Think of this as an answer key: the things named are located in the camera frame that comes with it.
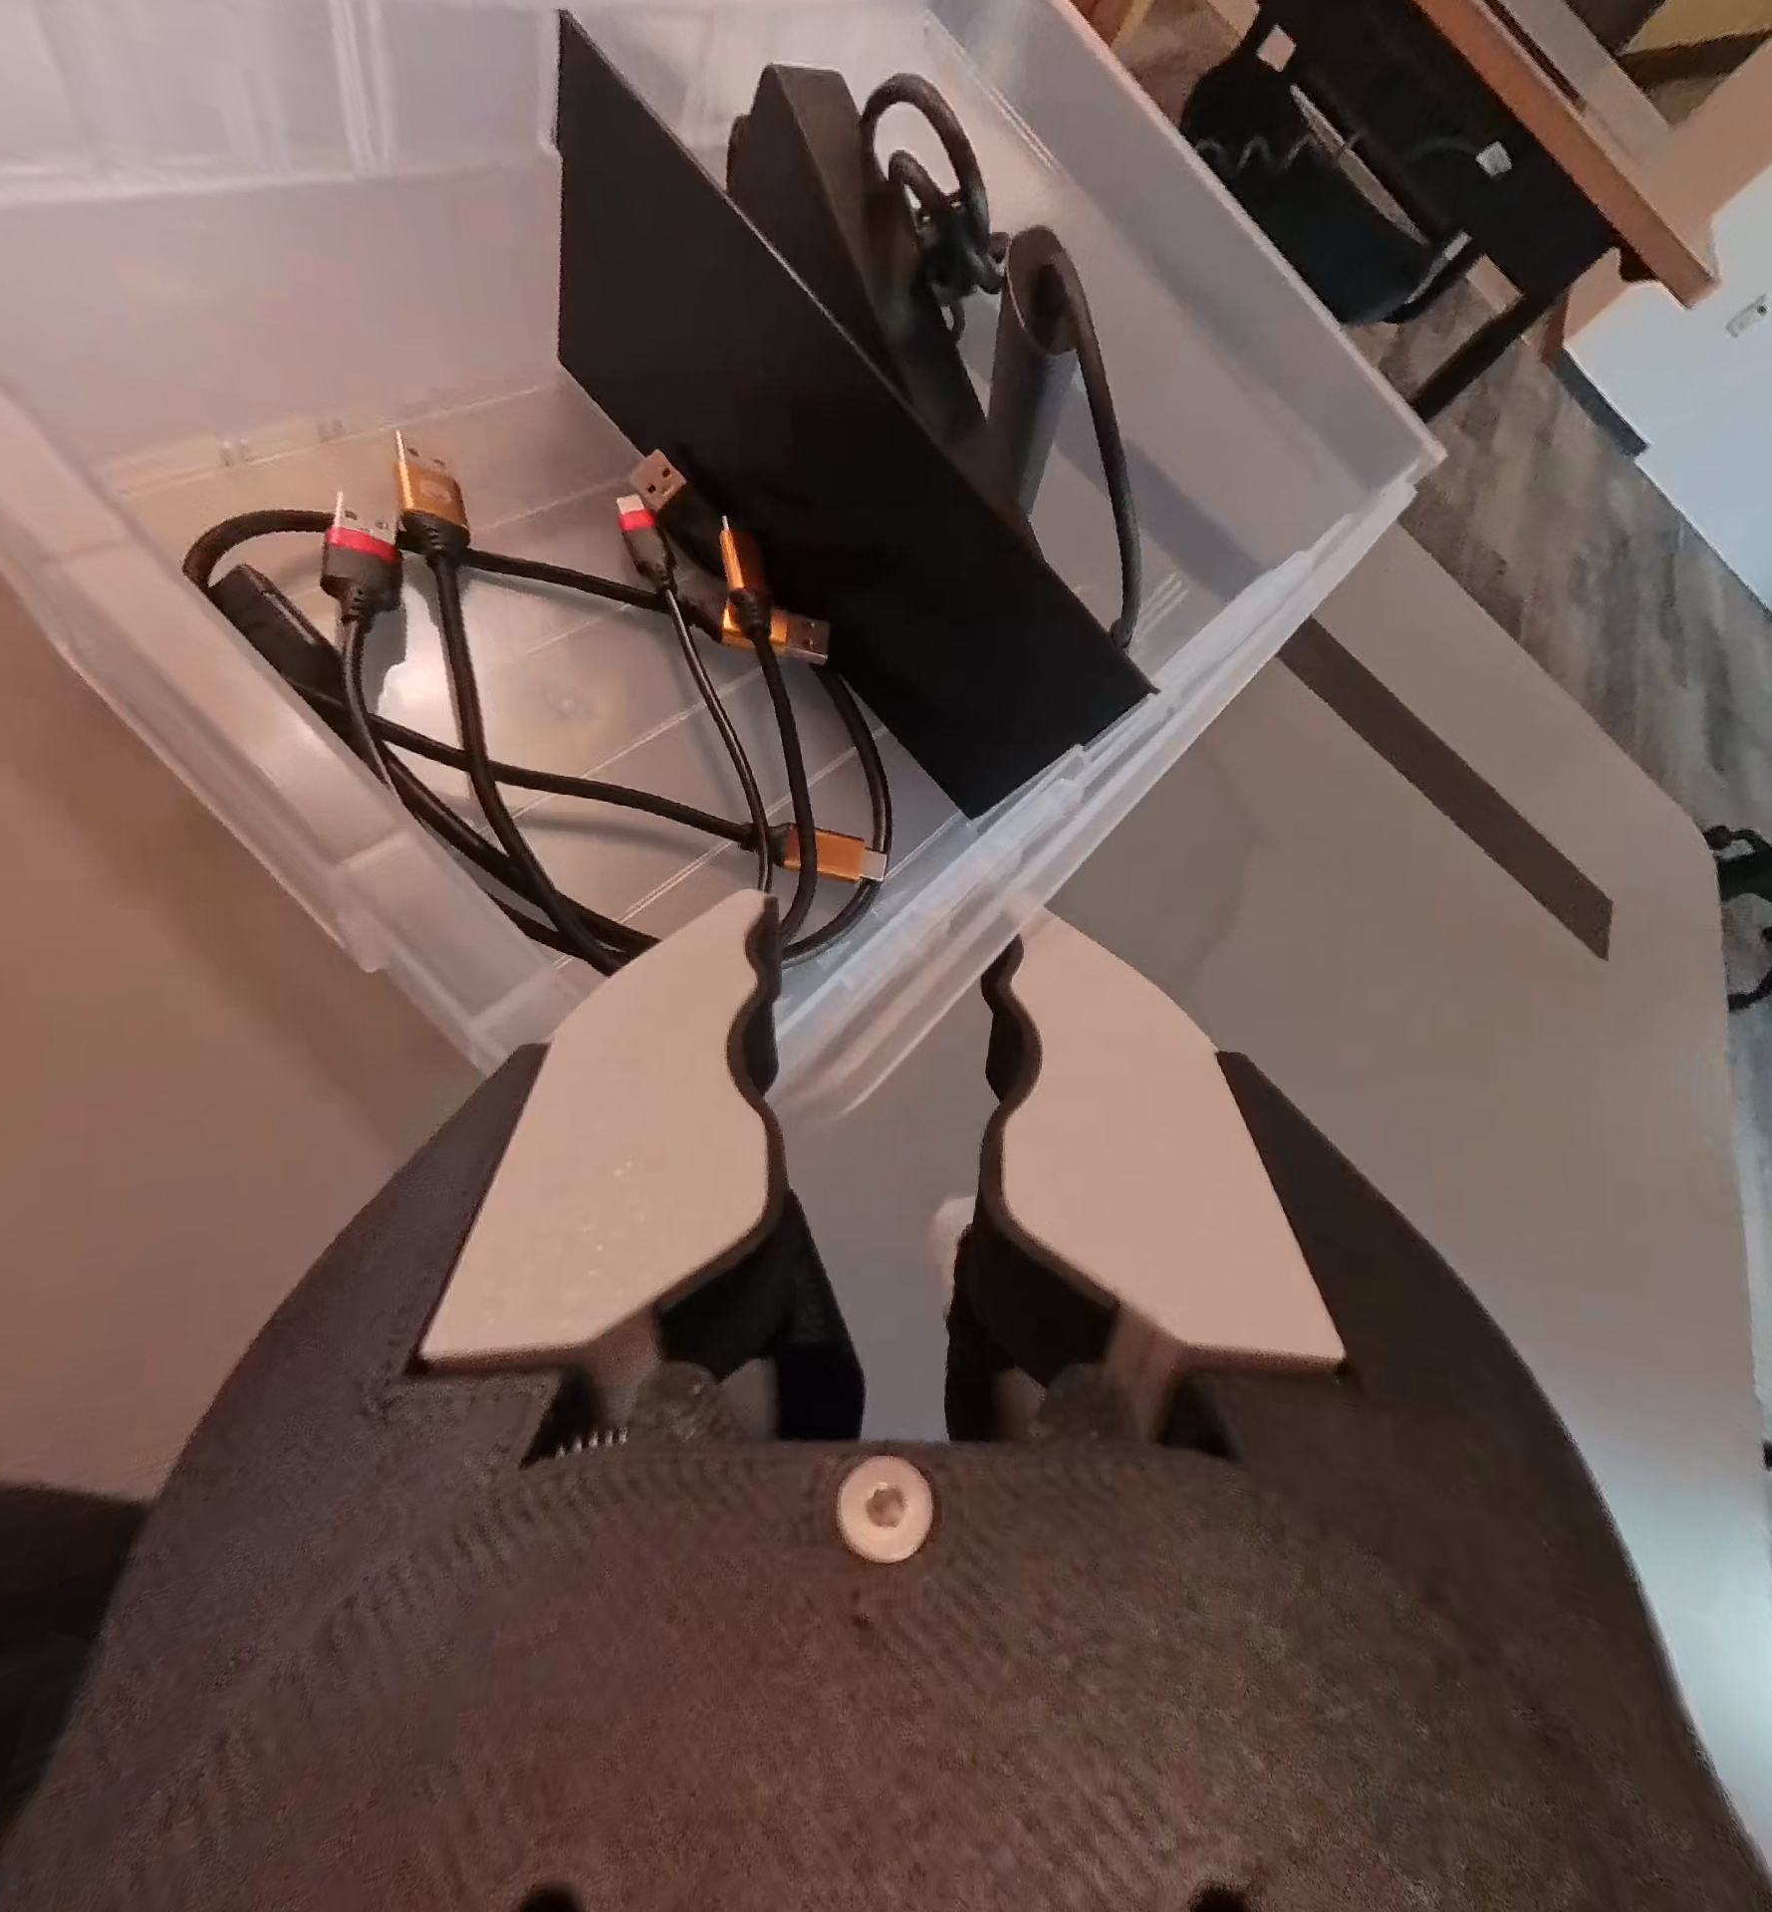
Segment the dark flat box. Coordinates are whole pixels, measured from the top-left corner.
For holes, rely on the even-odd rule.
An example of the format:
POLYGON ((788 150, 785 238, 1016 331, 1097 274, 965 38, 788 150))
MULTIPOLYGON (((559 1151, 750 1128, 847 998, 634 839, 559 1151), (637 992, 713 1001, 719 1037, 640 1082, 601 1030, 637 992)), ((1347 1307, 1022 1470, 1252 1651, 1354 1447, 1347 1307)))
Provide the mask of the dark flat box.
POLYGON ((559 363, 828 620, 828 668, 966 816, 1154 683, 571 13, 559 363))

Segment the black usb hub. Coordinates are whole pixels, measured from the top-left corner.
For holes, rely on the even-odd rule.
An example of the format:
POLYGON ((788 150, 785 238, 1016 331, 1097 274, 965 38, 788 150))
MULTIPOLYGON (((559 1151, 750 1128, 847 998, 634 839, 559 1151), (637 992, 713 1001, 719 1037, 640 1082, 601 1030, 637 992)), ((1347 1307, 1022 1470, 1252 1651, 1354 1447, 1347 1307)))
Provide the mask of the black usb hub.
POLYGON ((983 437, 960 337, 1003 242, 932 81, 893 75, 858 107, 837 71, 769 65, 727 136, 727 195, 940 442, 983 437))

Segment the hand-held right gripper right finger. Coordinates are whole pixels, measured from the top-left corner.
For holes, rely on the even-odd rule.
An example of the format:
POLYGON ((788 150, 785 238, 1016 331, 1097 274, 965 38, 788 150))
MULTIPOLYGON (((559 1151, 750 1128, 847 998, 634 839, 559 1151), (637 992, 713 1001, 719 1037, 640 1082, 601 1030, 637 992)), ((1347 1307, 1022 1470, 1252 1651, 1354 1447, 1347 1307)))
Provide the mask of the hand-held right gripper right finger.
POLYGON ((983 998, 993 1349, 1045 1388, 1100 1369, 1143 1437, 1190 1375, 1334 1375, 1343 1339, 1203 1027, 1087 933, 1024 933, 983 998))

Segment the long wooden desk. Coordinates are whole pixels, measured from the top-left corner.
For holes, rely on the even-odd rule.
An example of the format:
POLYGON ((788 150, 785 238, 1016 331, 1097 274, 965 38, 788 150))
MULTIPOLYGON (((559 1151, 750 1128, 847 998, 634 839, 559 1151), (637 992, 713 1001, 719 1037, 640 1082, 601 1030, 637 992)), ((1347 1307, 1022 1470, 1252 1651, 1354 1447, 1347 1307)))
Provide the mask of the long wooden desk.
POLYGON ((1713 228, 1662 182, 1667 121, 1564 2, 1418 11, 1610 228, 1626 274, 1685 308, 1717 291, 1713 228))

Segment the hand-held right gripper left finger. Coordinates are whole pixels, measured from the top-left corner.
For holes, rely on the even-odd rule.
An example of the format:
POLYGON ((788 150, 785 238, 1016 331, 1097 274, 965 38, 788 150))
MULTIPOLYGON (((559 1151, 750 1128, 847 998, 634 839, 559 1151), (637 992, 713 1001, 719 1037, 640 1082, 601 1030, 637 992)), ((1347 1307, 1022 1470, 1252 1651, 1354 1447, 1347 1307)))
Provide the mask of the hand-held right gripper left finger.
POLYGON ((736 890, 556 1030, 421 1339, 437 1375, 648 1375, 660 1306, 773 1231, 783 1143, 756 1082, 778 903, 736 890))

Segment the clear plastic bin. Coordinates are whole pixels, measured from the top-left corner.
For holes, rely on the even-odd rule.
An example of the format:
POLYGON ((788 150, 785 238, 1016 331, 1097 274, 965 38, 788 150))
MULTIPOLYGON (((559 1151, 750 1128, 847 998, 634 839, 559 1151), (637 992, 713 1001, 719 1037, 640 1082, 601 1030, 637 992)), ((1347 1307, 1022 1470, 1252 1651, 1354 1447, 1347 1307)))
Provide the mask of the clear plastic bin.
MULTIPOLYGON (((788 972, 778 1103, 870 1097, 1398 519, 1442 446, 1067 2, 571 2, 722 179, 766 65, 923 71, 1002 228, 1083 271, 1146 531, 1154 695, 973 821, 883 738, 881 903, 788 972)), ((473 1063, 596 978, 527 941, 181 575, 205 525, 391 492, 624 567, 667 426, 559 360, 556 2, 0 2, 0 567, 73 670, 473 1063)))

